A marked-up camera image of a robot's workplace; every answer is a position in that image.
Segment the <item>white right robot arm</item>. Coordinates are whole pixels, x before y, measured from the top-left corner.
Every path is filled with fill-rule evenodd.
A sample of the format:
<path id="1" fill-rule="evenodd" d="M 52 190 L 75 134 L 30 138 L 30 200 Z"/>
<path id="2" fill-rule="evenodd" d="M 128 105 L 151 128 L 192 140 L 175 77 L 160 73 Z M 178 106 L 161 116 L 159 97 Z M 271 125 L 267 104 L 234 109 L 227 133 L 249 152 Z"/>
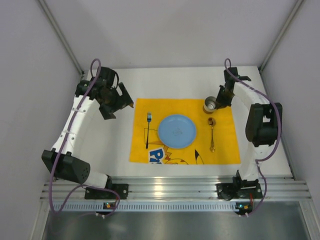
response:
<path id="1" fill-rule="evenodd" d="M 223 74 L 225 84 L 220 86 L 215 109 L 230 107 L 235 96 L 248 109 L 245 125 L 248 148 L 239 170 L 232 178 L 232 188 L 235 191 L 254 188 L 259 183 L 259 163 L 270 159 L 280 143 L 283 107 L 255 89 L 252 80 L 239 75 L 236 67 L 226 67 Z"/>

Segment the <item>blue plastic plate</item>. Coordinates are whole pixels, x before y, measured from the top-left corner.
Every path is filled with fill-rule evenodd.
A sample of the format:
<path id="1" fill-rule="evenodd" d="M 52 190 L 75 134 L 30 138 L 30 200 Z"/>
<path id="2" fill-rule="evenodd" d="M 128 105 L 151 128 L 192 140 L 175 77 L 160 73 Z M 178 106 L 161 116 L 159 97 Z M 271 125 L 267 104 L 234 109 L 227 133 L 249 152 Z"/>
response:
<path id="1" fill-rule="evenodd" d="M 173 114 L 160 122 L 157 133 L 165 146 L 172 149 L 184 149 L 195 141 L 197 128 L 189 117 Z"/>

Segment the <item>silver metal cup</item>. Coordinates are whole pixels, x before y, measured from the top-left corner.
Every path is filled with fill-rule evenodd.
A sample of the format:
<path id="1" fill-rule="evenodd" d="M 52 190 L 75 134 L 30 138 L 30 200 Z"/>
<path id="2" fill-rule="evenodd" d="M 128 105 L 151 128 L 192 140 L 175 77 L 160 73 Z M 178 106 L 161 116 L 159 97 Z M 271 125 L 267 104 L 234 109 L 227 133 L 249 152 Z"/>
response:
<path id="1" fill-rule="evenodd" d="M 214 96 L 208 96 L 204 100 L 202 110 L 206 114 L 212 114 L 216 110 L 216 98 Z"/>

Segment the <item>gold spoon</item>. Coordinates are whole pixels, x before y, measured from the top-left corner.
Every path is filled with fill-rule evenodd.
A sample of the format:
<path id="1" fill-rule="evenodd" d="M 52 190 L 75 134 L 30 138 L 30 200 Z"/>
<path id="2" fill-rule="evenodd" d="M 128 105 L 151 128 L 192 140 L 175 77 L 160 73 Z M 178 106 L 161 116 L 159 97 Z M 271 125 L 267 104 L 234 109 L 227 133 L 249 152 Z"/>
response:
<path id="1" fill-rule="evenodd" d="M 209 117 L 207 120 L 208 125 L 211 127 L 211 142 L 210 142 L 210 151 L 215 151 L 215 142 L 214 142 L 214 126 L 216 125 L 216 121 L 213 117 Z"/>

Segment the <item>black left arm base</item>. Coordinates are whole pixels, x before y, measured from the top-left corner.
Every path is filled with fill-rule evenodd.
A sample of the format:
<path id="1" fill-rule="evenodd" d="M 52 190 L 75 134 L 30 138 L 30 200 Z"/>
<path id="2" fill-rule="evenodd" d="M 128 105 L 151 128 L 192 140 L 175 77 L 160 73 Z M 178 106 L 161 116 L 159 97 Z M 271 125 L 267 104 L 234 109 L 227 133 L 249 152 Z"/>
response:
<path id="1" fill-rule="evenodd" d="M 126 200 L 129 193 L 129 185 L 126 183 L 113 183 L 109 190 L 87 187 L 84 198 L 86 200 Z"/>

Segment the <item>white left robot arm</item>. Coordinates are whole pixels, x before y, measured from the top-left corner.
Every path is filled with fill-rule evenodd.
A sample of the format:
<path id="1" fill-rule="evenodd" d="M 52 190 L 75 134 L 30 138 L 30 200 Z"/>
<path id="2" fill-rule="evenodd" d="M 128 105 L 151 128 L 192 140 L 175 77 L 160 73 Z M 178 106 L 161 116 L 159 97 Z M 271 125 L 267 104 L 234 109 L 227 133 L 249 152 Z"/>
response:
<path id="1" fill-rule="evenodd" d="M 73 105 L 65 126 L 50 150 L 44 150 L 41 159 L 54 177 L 80 185 L 110 189 L 112 178 L 92 169 L 80 158 L 89 126 L 95 113 L 104 120 L 115 119 L 115 112 L 134 106 L 118 73 L 102 67 L 97 77 L 81 80 L 75 90 Z"/>

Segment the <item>yellow pikachu place mat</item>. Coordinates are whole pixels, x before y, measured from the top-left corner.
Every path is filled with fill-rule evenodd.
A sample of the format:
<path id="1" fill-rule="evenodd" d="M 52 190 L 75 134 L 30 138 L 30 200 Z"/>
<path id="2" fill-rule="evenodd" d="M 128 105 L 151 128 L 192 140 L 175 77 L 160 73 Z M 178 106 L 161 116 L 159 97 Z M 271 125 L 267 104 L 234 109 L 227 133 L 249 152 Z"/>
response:
<path id="1" fill-rule="evenodd" d="M 241 163 L 232 109 L 226 107 L 206 114 L 202 99 L 139 98 L 133 121 L 133 134 L 129 160 L 140 164 L 167 165 L 236 165 Z M 151 112 L 148 149 L 147 114 Z M 194 142 L 182 149 L 165 146 L 158 136 L 160 122 L 170 115 L 184 115 L 196 126 Z M 211 152 L 211 127 L 208 118 L 215 119 Z"/>

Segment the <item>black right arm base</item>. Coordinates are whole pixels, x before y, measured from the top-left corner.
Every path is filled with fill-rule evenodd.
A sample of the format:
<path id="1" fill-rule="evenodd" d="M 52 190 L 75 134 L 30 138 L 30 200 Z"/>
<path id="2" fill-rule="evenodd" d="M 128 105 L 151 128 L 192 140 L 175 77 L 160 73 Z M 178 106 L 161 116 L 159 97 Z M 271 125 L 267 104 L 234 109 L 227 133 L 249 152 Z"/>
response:
<path id="1" fill-rule="evenodd" d="M 261 199 L 263 197 L 259 180 L 245 180 L 237 172 L 232 182 L 218 183 L 216 185 L 218 199 L 231 201 L 233 199 Z"/>

